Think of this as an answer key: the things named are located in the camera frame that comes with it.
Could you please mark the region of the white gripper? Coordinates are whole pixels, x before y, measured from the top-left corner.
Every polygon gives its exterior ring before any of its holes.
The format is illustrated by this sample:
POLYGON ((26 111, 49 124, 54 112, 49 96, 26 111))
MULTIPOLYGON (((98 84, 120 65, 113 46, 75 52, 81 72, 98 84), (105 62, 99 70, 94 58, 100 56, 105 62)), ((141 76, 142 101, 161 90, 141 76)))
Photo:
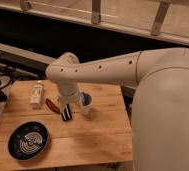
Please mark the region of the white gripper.
POLYGON ((63 104, 71 104, 79 100, 80 91, 76 83, 58 84, 59 101, 63 104))

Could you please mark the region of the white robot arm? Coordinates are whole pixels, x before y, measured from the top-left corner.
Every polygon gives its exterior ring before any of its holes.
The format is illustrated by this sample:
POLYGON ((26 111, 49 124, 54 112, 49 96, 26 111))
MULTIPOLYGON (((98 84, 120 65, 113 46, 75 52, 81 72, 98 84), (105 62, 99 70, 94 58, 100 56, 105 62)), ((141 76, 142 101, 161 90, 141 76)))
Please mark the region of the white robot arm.
POLYGON ((134 87, 134 171, 189 171, 189 48, 145 50, 86 63, 65 53, 48 65, 46 77, 57 85, 63 106, 79 99, 79 82, 134 87))

